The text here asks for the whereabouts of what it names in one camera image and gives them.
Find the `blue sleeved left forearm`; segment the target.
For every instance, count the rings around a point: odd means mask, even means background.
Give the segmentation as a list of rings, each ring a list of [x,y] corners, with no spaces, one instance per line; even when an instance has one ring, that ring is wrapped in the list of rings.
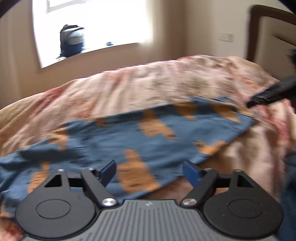
[[[295,153],[285,158],[285,182],[280,196],[284,218],[277,233],[279,240],[294,241],[296,231],[296,159]]]

